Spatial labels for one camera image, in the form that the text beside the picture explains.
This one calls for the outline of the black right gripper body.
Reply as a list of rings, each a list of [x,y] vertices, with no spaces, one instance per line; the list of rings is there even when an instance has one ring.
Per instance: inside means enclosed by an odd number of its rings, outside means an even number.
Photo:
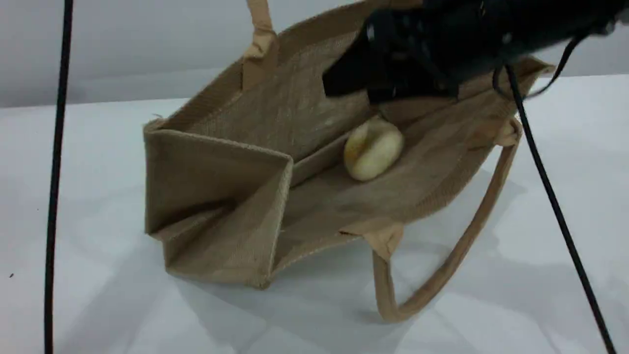
[[[428,0],[381,9],[361,29],[361,87],[371,103],[458,96],[468,79],[499,60],[494,0]]]

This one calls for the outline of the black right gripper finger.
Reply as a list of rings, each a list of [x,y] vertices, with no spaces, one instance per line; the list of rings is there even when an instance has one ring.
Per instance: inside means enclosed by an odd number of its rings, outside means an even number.
[[[370,87],[376,72],[376,56],[366,29],[361,29],[346,51],[323,72],[324,94],[328,98],[355,93]]]

